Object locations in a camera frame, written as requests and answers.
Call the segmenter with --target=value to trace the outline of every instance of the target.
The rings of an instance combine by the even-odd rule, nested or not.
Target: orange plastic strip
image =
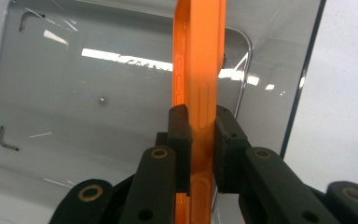
[[[193,134],[190,199],[176,196],[175,223],[210,224],[217,76],[226,0],[178,0],[173,23],[173,105],[186,104]]]

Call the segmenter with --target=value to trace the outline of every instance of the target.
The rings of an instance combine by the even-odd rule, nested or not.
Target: transparent acrylic panel
[[[235,111],[250,42],[227,29],[226,46],[219,104]],[[116,184],[167,131],[171,92],[172,18],[13,1],[0,56],[0,165],[68,187]]]

